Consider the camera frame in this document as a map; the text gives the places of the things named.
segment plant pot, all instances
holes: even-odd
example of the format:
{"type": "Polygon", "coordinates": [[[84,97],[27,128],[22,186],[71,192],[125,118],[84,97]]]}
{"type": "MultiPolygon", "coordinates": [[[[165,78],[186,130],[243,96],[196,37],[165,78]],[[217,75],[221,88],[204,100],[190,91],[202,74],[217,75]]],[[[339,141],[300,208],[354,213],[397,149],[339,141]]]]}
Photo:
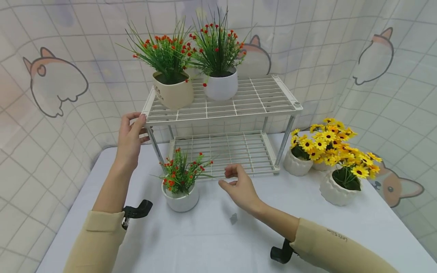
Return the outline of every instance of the plant pot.
{"type": "Polygon", "coordinates": [[[337,206],[345,206],[353,200],[359,191],[348,190],[337,184],[332,178],[333,171],[334,170],[330,171],[320,183],[320,193],[326,201],[337,206]]]}
{"type": "Polygon", "coordinates": [[[209,76],[208,85],[204,88],[207,97],[213,100],[229,100],[235,96],[238,90],[237,68],[232,67],[228,71],[233,74],[223,78],[209,76]]]}
{"type": "Polygon", "coordinates": [[[295,157],[290,149],[285,155],[284,168],[294,176],[304,176],[312,166],[311,160],[301,160],[295,157]]]}
{"type": "Polygon", "coordinates": [[[191,104],[194,99],[191,78],[187,73],[182,74],[188,77],[188,83],[182,81],[176,84],[164,84],[156,79],[161,72],[153,74],[156,97],[165,107],[174,111],[191,104]]]}
{"type": "Polygon", "coordinates": [[[162,185],[162,191],[170,208],[177,212],[185,212],[194,208],[199,201],[199,190],[196,183],[189,189],[189,194],[173,194],[162,185]]]}
{"type": "Polygon", "coordinates": [[[331,166],[326,165],[326,163],[324,163],[324,162],[322,162],[322,163],[314,163],[312,165],[312,168],[317,170],[317,171],[321,171],[321,172],[324,172],[324,171],[332,169],[331,166]]]}

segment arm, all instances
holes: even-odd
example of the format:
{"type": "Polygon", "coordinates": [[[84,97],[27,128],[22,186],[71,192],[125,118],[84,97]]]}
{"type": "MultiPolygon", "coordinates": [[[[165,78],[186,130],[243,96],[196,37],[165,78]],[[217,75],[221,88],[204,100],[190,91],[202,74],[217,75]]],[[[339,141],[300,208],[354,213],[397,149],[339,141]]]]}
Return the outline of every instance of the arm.
{"type": "Polygon", "coordinates": [[[290,246],[303,260],[332,273],[397,272],[381,257],[346,236],[262,202],[241,165],[227,166],[225,176],[238,178],[230,183],[218,182],[235,204],[291,241],[290,246]]]}
{"type": "Polygon", "coordinates": [[[146,117],[131,113],[122,117],[115,161],[78,235],[64,273],[110,273],[126,231],[121,227],[129,181],[138,165],[140,145],[149,137],[146,117]],[[137,118],[131,126],[130,120],[137,118]]]}

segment grid pattern backdrop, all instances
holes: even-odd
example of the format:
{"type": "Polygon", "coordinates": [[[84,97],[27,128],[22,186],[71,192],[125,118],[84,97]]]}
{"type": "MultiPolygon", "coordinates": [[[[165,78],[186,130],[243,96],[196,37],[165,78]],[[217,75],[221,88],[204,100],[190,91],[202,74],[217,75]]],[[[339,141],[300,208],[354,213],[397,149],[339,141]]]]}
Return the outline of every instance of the grid pattern backdrop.
{"type": "MultiPolygon", "coordinates": [[[[354,144],[425,187],[394,210],[437,257],[436,1],[0,0],[0,268],[36,270],[96,156],[116,145],[120,117],[142,110],[153,71],[115,45],[127,43],[127,21],[144,37],[145,21],[153,35],[170,35],[177,19],[191,21],[216,5],[228,5],[230,27],[248,35],[239,74],[278,74],[302,103],[295,127],[336,114],[360,134],[354,144]],[[387,27],[393,27],[392,65],[378,80],[356,85],[360,54],[387,27]],[[42,47],[75,65],[89,84],[56,118],[39,110],[23,62],[40,58],[42,47]]],[[[251,131],[263,121],[173,129],[178,136],[251,131]]],[[[268,121],[267,132],[281,132],[288,117],[268,121]]],[[[167,128],[154,129],[159,142],[170,140],[167,128]]]]}

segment hand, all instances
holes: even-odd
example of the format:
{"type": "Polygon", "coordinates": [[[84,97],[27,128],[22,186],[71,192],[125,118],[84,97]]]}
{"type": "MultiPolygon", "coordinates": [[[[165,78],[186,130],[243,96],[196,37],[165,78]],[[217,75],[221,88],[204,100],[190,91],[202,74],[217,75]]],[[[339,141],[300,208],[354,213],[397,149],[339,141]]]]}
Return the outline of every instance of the hand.
{"type": "Polygon", "coordinates": [[[150,140],[150,138],[139,138],[139,135],[146,134],[144,128],[146,124],[146,116],[140,112],[134,112],[124,115],[121,118],[120,131],[118,133],[118,148],[117,156],[114,164],[121,167],[123,170],[135,170],[138,165],[138,156],[142,143],[150,140]],[[130,125],[130,121],[136,118],[137,120],[130,125]]]}
{"type": "Polygon", "coordinates": [[[258,197],[252,180],[240,164],[231,164],[225,168],[226,178],[237,177],[237,181],[227,183],[219,180],[218,184],[232,198],[234,203],[248,213],[254,215],[259,212],[264,203],[258,197]]]}

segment beige sleeve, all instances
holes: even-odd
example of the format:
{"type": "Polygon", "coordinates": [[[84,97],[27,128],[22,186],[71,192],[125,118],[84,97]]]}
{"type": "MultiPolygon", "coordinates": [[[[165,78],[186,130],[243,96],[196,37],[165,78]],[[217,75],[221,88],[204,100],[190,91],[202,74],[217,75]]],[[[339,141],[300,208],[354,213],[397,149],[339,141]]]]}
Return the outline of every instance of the beige sleeve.
{"type": "Polygon", "coordinates": [[[290,246],[303,260],[331,273],[398,273],[354,240],[303,218],[290,246]]]}
{"type": "Polygon", "coordinates": [[[118,247],[126,234],[121,227],[124,215],[124,212],[88,212],[64,273],[111,273],[118,247]]]}

